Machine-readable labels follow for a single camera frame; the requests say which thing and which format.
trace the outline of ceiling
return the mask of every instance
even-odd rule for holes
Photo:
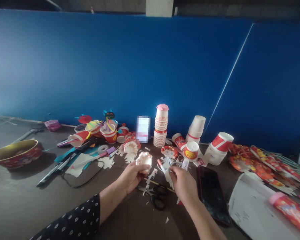
[[[146,0],[52,0],[66,12],[145,14]],[[0,8],[59,11],[51,0],[0,0]],[[300,22],[300,0],[174,0],[179,16],[245,17]]]

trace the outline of blue wall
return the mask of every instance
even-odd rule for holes
[[[254,24],[205,132],[271,151],[300,151],[300,25]]]
[[[185,135],[211,117],[251,23],[0,10],[0,115],[76,125],[112,108],[132,127],[165,103],[168,137]]]

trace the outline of bowl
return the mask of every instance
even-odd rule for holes
[[[8,169],[23,167],[37,160],[42,154],[37,140],[25,140],[0,148],[0,165]]]

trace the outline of smartphone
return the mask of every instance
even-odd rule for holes
[[[228,205],[223,196],[217,173],[199,165],[197,177],[199,198],[212,218],[221,224],[230,226]]]

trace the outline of pink cap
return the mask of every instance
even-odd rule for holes
[[[269,198],[269,203],[271,205],[273,205],[279,198],[286,196],[284,193],[282,192],[277,192],[275,194],[273,194],[270,198]]]
[[[165,104],[159,104],[157,106],[157,109],[160,110],[160,111],[168,111],[169,107],[168,107],[168,105],[165,105]]]

